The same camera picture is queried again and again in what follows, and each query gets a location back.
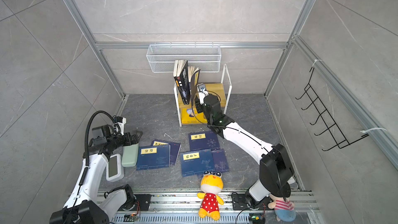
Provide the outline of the blue book Lunyu label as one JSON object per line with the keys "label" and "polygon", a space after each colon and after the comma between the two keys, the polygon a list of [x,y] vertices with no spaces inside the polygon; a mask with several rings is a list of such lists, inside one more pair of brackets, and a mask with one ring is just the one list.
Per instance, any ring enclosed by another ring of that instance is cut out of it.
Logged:
{"label": "blue book Lunyu label", "polygon": [[168,168],[170,166],[170,144],[143,146],[138,150],[136,170]]}

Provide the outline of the yellow cartoon book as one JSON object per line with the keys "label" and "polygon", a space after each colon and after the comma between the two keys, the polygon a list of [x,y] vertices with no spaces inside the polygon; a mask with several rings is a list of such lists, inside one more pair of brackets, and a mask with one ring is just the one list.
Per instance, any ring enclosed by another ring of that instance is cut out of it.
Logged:
{"label": "yellow cartoon book", "polygon": [[196,108],[181,109],[181,124],[201,124],[207,123],[204,113],[198,113]]}

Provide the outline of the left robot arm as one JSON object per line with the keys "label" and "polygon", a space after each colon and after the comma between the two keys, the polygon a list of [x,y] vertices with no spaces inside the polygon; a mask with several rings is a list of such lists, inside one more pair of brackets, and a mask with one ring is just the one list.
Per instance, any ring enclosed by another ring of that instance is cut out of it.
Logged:
{"label": "left robot arm", "polygon": [[136,196],[130,185],[116,187],[107,193],[106,199],[97,204],[97,193],[101,177],[109,164],[114,150],[127,145],[138,144],[143,133],[135,131],[124,135],[112,135],[106,143],[89,147],[85,141],[83,166],[69,199],[63,208],[52,213],[51,224],[109,224],[120,208],[132,209]]}

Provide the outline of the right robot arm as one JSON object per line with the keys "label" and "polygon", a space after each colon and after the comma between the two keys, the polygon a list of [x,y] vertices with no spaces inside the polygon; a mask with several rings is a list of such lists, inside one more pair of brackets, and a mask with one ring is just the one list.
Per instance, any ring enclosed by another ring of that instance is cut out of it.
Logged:
{"label": "right robot arm", "polygon": [[259,165],[259,179],[247,190],[250,202],[259,203],[271,196],[287,201],[291,193],[290,185],[295,180],[286,148],[282,144],[272,145],[262,141],[244,130],[223,113],[216,95],[200,92],[194,102],[196,109],[204,114],[207,126],[215,134],[237,145]]}

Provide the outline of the purple blue book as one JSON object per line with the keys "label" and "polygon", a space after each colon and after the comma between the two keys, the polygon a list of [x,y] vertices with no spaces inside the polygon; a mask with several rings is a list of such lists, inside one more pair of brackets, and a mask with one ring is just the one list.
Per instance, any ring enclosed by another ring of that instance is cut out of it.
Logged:
{"label": "purple blue book", "polygon": [[230,167],[224,149],[212,150],[211,153],[214,161],[215,171],[221,173],[230,172]]}

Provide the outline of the black wolf cover book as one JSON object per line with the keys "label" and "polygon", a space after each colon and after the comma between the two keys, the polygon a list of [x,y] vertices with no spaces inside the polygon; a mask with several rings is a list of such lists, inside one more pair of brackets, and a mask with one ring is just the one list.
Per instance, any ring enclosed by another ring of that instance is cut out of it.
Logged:
{"label": "black wolf cover book", "polygon": [[180,60],[179,62],[179,72],[180,78],[180,89],[182,92],[182,99],[185,105],[190,103],[190,89],[189,89],[189,79],[188,79],[188,61]]}

